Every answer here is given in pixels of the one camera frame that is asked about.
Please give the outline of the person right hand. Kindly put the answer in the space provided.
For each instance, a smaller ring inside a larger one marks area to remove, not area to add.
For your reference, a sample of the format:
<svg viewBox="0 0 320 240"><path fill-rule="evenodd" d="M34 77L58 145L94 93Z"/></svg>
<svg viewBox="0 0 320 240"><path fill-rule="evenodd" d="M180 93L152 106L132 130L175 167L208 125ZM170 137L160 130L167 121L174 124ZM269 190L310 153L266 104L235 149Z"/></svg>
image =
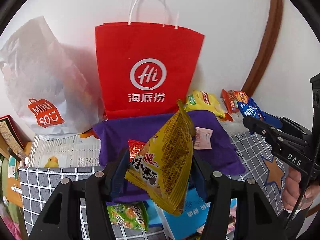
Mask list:
<svg viewBox="0 0 320 240"><path fill-rule="evenodd" d="M292 167L289 167L288 175L285 179L285 187L281 196L281 201L283 207L286 210L293 210L298 197L300 195L299 183L302 176L301 174ZM319 183L315 182L310 185L305 191L306 201L302 205L301 209L304 210L307 207L310 207L313 201L319 195Z"/></svg>

